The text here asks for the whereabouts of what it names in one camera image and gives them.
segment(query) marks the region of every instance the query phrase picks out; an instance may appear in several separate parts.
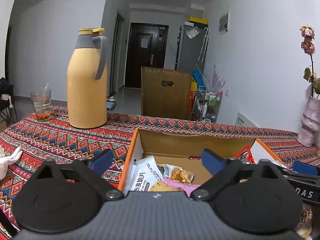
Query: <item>vase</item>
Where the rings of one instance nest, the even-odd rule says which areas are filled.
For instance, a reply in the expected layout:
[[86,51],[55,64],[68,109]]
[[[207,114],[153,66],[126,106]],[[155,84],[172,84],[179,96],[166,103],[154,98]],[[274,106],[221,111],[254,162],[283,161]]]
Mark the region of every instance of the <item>vase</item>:
[[301,122],[302,129],[297,136],[297,141],[310,148],[313,145],[315,133],[320,130],[320,100],[309,96]]

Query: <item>black circular cover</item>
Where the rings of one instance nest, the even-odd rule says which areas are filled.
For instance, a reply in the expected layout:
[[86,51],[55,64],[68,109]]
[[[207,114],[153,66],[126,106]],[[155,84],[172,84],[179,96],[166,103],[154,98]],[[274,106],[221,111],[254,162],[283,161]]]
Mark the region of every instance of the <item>black circular cover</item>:
[[294,230],[301,217],[301,199],[277,179],[247,181],[226,187],[215,208],[228,225],[254,234]]
[[89,222],[99,211],[99,197],[84,183],[38,179],[19,192],[13,214],[21,228],[41,233],[67,232]]

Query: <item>gray refrigerator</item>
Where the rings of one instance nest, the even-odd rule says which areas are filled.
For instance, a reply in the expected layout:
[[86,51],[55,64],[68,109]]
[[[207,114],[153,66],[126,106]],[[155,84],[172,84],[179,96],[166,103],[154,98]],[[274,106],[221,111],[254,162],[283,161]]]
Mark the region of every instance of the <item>gray refrigerator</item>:
[[190,39],[187,35],[187,31],[190,31],[192,28],[193,27],[184,24],[180,27],[175,70],[188,72],[190,70],[198,70],[197,64],[201,72],[203,72],[205,58],[202,62],[202,55],[199,61],[198,57],[201,51],[205,30],[199,28],[200,34]]

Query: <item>thermos handle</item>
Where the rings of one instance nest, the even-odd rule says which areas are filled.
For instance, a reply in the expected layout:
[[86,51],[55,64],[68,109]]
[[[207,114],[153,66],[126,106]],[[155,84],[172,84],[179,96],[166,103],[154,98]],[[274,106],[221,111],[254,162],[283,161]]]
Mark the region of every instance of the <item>thermos handle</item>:
[[102,77],[104,66],[107,62],[107,44],[108,40],[105,36],[97,36],[92,38],[93,41],[100,41],[100,61],[96,71],[95,79],[98,80]]

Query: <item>red tablecloth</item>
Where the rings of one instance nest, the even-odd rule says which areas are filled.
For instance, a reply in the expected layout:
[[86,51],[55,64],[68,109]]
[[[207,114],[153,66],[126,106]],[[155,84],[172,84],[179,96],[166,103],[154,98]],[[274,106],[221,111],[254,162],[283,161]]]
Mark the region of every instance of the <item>red tablecloth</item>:
[[[114,161],[103,176],[117,187],[135,128],[175,134],[259,137],[289,167],[294,160],[320,165],[317,147],[302,146],[296,141],[297,134],[294,132],[125,114],[108,114],[108,122],[104,126],[81,130],[69,125],[67,109],[52,107],[49,121],[37,122],[32,114],[0,133],[0,146],[7,154],[18,146],[23,150],[21,159],[9,166],[6,177],[0,182],[0,208],[16,226],[11,212],[12,200],[43,160],[48,158],[55,159],[56,163],[71,163],[82,156],[91,158],[106,148],[112,149]],[[306,208],[299,225],[311,217],[311,211]],[[9,239],[2,226],[0,233],[0,239]]]

